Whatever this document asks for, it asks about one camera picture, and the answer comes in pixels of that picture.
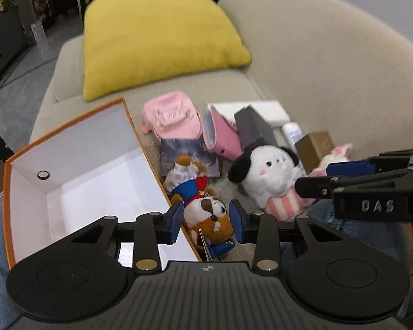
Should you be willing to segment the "gold small box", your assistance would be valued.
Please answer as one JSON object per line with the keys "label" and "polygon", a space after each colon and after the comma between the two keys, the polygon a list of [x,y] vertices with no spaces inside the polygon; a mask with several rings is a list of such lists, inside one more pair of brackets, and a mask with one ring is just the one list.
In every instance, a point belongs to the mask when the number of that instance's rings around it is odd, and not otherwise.
{"label": "gold small box", "polygon": [[295,143],[295,149],[306,173],[317,168],[335,145],[327,130],[306,134]]}

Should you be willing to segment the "white black-eared plush toy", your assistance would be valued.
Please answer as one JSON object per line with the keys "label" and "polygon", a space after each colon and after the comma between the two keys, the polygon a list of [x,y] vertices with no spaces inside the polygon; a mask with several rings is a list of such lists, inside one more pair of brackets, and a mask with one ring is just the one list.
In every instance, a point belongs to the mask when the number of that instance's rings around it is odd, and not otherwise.
{"label": "white black-eared plush toy", "polygon": [[307,206],[295,191],[302,176],[297,155],[287,147],[263,145],[239,156],[228,171],[228,180],[239,184],[266,213],[289,221]]}

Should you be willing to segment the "pink white bunny plush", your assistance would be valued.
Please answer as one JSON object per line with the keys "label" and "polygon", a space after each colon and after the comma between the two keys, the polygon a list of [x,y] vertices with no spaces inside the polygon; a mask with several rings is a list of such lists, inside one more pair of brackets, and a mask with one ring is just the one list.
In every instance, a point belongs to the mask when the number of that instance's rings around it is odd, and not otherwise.
{"label": "pink white bunny plush", "polygon": [[335,147],[329,154],[322,158],[319,165],[309,173],[309,176],[325,177],[327,175],[327,167],[330,164],[349,162],[349,156],[352,150],[353,145],[351,143]]}

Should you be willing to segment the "brown dog plush toy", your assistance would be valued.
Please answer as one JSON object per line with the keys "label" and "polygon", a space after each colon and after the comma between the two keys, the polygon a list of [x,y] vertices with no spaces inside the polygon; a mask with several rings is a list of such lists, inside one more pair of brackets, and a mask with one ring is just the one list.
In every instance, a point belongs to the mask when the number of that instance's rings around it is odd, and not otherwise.
{"label": "brown dog plush toy", "polygon": [[201,162],[188,155],[178,156],[163,188],[172,202],[183,203],[183,226],[197,252],[220,259],[235,247],[228,208],[208,186]]}

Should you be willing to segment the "white tube bottle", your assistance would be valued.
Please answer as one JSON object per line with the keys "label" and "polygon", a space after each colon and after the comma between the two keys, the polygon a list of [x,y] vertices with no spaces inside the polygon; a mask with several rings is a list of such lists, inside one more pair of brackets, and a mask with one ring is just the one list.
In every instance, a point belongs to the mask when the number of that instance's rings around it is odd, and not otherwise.
{"label": "white tube bottle", "polygon": [[303,137],[303,131],[301,130],[297,122],[289,122],[281,127],[284,139],[287,141],[291,149],[295,148],[295,144],[299,142]]}

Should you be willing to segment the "white long box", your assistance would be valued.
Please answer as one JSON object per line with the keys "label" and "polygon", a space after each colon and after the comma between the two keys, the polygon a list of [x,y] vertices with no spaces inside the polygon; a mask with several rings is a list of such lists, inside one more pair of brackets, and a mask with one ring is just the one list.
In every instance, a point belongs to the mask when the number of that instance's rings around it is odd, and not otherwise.
{"label": "white long box", "polygon": [[270,126],[282,127],[291,122],[288,113],[279,101],[238,101],[207,104],[207,109],[214,107],[229,122],[236,123],[234,115],[241,109],[251,106]]}

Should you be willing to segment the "dark illustrated card box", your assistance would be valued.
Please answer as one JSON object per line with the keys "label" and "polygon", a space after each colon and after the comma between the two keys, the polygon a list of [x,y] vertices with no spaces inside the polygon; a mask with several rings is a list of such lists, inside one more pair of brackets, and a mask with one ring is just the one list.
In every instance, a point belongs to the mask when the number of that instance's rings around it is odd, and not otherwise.
{"label": "dark illustrated card box", "polygon": [[221,176],[221,162],[218,155],[206,150],[203,139],[162,139],[160,144],[159,175],[166,177],[179,156],[190,156],[200,162],[210,178]]}

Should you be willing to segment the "pink card wallet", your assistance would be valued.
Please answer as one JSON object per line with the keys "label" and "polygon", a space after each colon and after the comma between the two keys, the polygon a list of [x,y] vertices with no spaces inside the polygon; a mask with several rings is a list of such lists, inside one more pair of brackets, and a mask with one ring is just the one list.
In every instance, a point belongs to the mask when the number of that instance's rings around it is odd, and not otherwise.
{"label": "pink card wallet", "polygon": [[231,162],[244,153],[236,126],[214,106],[203,115],[201,126],[207,151],[216,153]]}

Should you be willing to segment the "orange white storage box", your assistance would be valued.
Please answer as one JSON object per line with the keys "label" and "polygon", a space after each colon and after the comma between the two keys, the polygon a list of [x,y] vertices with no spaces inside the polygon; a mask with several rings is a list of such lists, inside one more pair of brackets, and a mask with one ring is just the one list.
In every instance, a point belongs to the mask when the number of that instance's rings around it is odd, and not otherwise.
{"label": "orange white storage box", "polygon": [[8,264],[104,216],[130,222],[169,206],[127,103],[116,99],[6,161],[3,232]]}

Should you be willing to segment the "beige sofa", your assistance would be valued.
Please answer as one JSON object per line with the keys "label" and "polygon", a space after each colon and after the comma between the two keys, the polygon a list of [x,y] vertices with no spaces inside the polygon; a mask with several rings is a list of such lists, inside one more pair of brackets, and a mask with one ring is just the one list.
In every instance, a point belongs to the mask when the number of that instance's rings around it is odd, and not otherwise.
{"label": "beige sofa", "polygon": [[179,90],[208,104],[279,101],[305,133],[325,130],[363,159],[413,148],[413,43],[343,0],[219,0],[252,56],[245,68],[120,92],[135,125],[146,101]]}

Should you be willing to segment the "yellow pillow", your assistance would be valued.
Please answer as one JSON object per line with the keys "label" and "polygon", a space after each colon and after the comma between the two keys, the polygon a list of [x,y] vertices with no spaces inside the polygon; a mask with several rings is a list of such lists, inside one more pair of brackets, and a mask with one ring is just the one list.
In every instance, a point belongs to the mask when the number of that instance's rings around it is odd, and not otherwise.
{"label": "yellow pillow", "polygon": [[84,16],[83,97],[252,61],[213,0],[94,0]]}

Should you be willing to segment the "dark cabinet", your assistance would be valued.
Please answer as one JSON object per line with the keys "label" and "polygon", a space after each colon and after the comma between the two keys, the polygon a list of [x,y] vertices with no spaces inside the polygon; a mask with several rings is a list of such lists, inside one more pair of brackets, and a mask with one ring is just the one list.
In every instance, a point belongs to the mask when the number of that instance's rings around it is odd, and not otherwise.
{"label": "dark cabinet", "polygon": [[26,37],[16,7],[0,12],[0,76],[25,47]]}

